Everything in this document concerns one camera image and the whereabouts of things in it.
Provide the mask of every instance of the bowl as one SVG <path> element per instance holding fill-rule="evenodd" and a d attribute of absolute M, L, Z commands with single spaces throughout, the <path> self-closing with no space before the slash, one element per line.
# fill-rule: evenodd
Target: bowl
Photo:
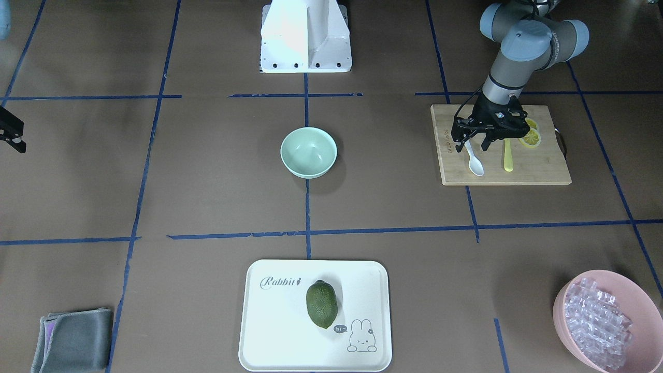
<path fill-rule="evenodd" d="M 619 309 L 631 319 L 631 345 L 626 350 L 626 364 L 614 372 L 607 372 L 592 363 L 573 341 L 564 317 L 564 303 L 569 286 L 583 277 L 597 282 L 597 288 L 615 296 Z M 652 373 L 663 361 L 663 319 L 652 299 L 636 283 L 610 271 L 594 270 L 578 275 L 557 295 L 553 306 L 553 321 L 564 346 L 580 361 L 604 373 Z"/>
<path fill-rule="evenodd" d="M 281 160 L 286 168 L 303 179 L 327 173 L 336 161 L 336 142 L 329 133 L 315 127 L 290 132 L 281 143 Z"/>

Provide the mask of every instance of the lemon slice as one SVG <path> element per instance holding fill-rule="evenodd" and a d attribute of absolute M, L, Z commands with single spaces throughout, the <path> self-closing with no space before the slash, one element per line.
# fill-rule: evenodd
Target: lemon slice
<path fill-rule="evenodd" d="M 525 118 L 525 122 L 527 122 L 527 125 L 529 125 L 530 128 L 538 130 L 538 124 L 536 124 L 536 122 L 533 119 Z"/>
<path fill-rule="evenodd" d="M 530 128 L 530 131 L 525 135 L 525 137 L 519 138 L 518 141 L 525 145 L 525 147 L 535 148 L 541 144 L 541 134 L 538 130 Z"/>

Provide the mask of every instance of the white spoon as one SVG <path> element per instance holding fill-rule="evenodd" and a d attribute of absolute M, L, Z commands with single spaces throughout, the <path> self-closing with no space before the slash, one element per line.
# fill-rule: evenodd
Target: white spoon
<path fill-rule="evenodd" d="M 474 155 L 474 150 L 472 150 L 472 145 L 469 144 L 469 140 L 465 142 L 465 148 L 469 154 L 469 170 L 472 171 L 474 175 L 483 176 L 483 165 L 479 158 Z"/>

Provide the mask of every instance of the gray cloth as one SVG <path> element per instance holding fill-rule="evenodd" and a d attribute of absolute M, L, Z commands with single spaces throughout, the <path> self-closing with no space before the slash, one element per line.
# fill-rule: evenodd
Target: gray cloth
<path fill-rule="evenodd" d="M 107 308 L 42 317 L 31 373 L 86 373 L 108 365 L 113 313 Z"/>

